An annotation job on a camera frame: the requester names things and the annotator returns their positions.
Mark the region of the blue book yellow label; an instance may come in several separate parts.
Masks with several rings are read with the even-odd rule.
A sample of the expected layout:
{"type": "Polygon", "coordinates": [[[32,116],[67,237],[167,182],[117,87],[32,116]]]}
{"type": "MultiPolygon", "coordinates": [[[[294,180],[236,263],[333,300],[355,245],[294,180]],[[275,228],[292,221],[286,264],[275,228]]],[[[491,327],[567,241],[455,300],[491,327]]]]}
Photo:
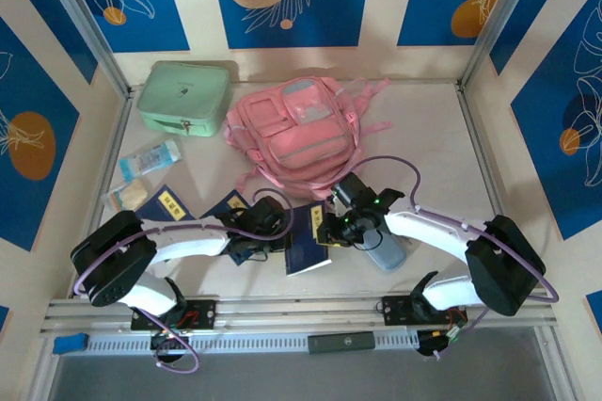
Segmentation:
{"type": "MultiPolygon", "coordinates": [[[[249,203],[243,199],[242,195],[237,190],[232,190],[225,198],[223,198],[214,207],[212,207],[205,214],[203,214],[201,216],[201,218],[206,218],[206,217],[215,217],[216,218],[217,214],[226,213],[229,210],[250,210],[251,207],[252,206],[250,206],[249,203]]],[[[246,262],[264,263],[267,261],[267,259],[266,260],[233,260],[233,262],[237,266],[240,266],[246,262]]]]}
{"type": "Polygon", "coordinates": [[[138,218],[159,222],[194,220],[183,201],[166,184],[135,210],[138,218]]]}
{"type": "Polygon", "coordinates": [[[331,264],[328,246],[317,242],[317,229],[325,211],[322,201],[294,209],[291,246],[285,250],[287,276],[295,276],[331,264]]]}

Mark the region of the light blue pencil case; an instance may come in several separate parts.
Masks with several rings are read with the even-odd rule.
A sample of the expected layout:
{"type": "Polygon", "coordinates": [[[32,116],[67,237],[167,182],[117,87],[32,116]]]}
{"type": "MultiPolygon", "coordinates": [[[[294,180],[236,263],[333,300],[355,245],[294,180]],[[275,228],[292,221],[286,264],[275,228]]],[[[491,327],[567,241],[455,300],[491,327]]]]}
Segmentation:
{"type": "Polygon", "coordinates": [[[378,230],[364,232],[363,250],[384,271],[393,271],[406,259],[406,248],[396,236],[378,230]]]}

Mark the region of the pink backpack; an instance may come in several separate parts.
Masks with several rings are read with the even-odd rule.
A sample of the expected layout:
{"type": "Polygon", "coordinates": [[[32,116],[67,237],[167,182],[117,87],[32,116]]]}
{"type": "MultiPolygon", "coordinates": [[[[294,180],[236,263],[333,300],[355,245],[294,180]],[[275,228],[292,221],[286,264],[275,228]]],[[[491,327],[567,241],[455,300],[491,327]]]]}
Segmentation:
{"type": "Polygon", "coordinates": [[[291,197],[325,199],[361,159],[362,138],[392,126],[361,125],[371,100],[389,85],[387,78],[344,86],[306,76],[242,97],[224,121],[225,139],[253,166],[236,189],[261,176],[291,197]]]}

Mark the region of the blue white tissue pack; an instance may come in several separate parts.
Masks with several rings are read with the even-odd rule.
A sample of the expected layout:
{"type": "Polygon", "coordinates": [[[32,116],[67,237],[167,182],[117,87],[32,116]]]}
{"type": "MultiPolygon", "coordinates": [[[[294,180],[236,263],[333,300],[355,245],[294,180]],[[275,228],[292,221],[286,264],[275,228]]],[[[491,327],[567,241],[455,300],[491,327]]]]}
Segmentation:
{"type": "Polygon", "coordinates": [[[177,143],[173,139],[164,141],[145,151],[119,160],[119,169],[125,182],[146,175],[157,169],[169,167],[182,160],[177,143]]]}

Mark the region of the dark rectangular bar device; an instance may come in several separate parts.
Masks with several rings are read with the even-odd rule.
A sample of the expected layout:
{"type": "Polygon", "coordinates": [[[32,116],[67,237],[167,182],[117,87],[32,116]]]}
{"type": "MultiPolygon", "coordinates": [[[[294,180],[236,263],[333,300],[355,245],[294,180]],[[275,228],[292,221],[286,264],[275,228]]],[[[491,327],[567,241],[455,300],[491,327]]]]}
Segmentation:
{"type": "Polygon", "coordinates": [[[374,350],[375,348],[374,335],[368,331],[311,335],[308,337],[308,350],[312,355],[374,350]]]}

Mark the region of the clear snack packet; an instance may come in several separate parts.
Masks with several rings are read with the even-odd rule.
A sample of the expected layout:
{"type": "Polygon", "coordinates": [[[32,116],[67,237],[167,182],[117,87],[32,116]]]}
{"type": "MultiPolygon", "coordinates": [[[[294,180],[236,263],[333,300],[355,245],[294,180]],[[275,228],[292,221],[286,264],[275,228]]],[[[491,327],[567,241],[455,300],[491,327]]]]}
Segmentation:
{"type": "Polygon", "coordinates": [[[142,205],[149,195],[149,191],[140,179],[134,179],[126,184],[111,188],[102,197],[103,205],[110,211],[134,211],[142,205]]]}

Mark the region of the mint green zip pouch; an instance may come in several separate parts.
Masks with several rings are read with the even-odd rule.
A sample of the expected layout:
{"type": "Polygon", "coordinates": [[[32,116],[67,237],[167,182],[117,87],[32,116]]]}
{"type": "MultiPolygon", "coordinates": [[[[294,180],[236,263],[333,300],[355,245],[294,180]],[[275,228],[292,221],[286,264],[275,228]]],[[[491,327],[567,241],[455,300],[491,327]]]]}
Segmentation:
{"type": "Polygon", "coordinates": [[[229,72],[221,67],[159,62],[137,101],[151,130],[179,136],[214,136],[230,107],[229,72]]]}

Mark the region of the blue tape piece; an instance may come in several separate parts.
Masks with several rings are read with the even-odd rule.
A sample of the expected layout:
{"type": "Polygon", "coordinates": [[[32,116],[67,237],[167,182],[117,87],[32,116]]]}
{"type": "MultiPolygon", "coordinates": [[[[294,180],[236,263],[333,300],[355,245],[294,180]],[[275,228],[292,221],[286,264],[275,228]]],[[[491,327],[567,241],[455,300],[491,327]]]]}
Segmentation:
{"type": "Polygon", "coordinates": [[[89,335],[84,332],[55,337],[52,353],[58,356],[85,351],[88,346],[88,341],[89,335]]]}

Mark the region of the aluminium front rail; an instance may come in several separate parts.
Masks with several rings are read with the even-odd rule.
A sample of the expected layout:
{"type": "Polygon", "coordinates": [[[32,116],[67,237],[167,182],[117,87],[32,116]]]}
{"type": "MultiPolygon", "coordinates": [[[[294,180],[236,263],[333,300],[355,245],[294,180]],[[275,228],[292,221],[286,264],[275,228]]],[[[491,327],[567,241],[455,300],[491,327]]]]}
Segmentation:
{"type": "MultiPolygon", "coordinates": [[[[382,296],[336,297],[218,297],[214,331],[233,333],[342,332],[382,330],[387,326],[376,310],[382,296]]],[[[58,336],[76,332],[127,333],[133,312],[117,303],[96,308],[85,298],[53,299],[42,318],[39,334],[58,336]]]]}

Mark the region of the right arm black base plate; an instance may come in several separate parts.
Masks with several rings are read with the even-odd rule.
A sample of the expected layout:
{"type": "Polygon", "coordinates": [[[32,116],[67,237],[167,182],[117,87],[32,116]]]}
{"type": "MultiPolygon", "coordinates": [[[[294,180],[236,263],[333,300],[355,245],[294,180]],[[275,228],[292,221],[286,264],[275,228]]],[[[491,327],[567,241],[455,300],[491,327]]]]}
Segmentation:
{"type": "Polygon", "coordinates": [[[464,326],[467,313],[457,307],[445,311],[434,308],[422,297],[386,296],[380,302],[386,326],[464,326]]]}

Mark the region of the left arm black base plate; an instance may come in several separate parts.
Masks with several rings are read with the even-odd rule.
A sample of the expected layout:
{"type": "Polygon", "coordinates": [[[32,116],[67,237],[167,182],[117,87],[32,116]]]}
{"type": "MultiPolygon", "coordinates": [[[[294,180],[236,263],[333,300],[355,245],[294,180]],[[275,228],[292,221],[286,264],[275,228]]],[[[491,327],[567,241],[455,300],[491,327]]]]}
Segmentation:
{"type": "MultiPolygon", "coordinates": [[[[210,330],[214,328],[216,318],[216,301],[213,299],[185,300],[159,316],[159,320],[172,329],[177,330],[210,330]]],[[[134,312],[131,319],[131,330],[151,331],[159,327],[139,312],[134,312]]]]}

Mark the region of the aluminium side rail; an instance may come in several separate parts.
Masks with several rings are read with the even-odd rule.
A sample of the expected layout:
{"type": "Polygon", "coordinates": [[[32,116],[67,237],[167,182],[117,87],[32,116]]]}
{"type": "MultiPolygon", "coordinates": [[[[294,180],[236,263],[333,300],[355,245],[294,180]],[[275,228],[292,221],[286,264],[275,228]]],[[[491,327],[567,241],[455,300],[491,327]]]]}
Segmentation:
{"type": "Polygon", "coordinates": [[[531,272],[518,261],[513,254],[508,253],[510,243],[504,243],[508,232],[512,237],[519,235],[518,228],[508,218],[502,215],[502,203],[494,180],[493,169],[490,164],[485,140],[480,132],[475,116],[470,110],[467,97],[459,84],[455,86],[456,95],[467,126],[471,144],[477,157],[477,162],[482,174],[485,190],[495,213],[494,218],[485,221],[482,226],[469,226],[468,228],[478,236],[468,248],[468,267],[473,275],[477,276],[477,290],[493,289],[510,297],[526,298],[538,280],[531,272]]]}
{"type": "Polygon", "coordinates": [[[133,101],[129,99],[119,116],[117,131],[111,141],[107,160],[103,163],[103,177],[92,214],[91,225],[88,227],[88,234],[84,241],[76,246],[71,256],[75,275],[70,286],[68,299],[84,296],[88,298],[93,306],[102,307],[110,304],[109,300],[101,300],[100,292],[108,284],[108,281],[102,281],[103,276],[101,276],[100,266],[112,253],[116,252],[112,248],[119,240],[111,238],[111,232],[99,232],[98,229],[103,227],[101,224],[104,209],[103,196],[110,190],[132,105],[133,101]]]}

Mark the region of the aluminium frame post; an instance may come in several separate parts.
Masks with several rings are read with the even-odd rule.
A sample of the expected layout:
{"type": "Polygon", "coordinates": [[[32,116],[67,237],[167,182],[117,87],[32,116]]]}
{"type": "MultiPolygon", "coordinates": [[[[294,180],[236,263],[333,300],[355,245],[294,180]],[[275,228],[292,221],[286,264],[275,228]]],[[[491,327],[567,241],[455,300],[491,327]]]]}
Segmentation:
{"type": "Polygon", "coordinates": [[[489,56],[497,42],[501,31],[511,17],[519,0],[497,0],[491,11],[483,30],[473,45],[473,51],[468,63],[458,79],[457,87],[466,91],[470,82],[477,74],[484,60],[489,56]]]}
{"type": "Polygon", "coordinates": [[[123,98],[130,97],[131,88],[108,41],[103,35],[85,0],[59,0],[79,34],[97,59],[109,82],[123,98]]]}

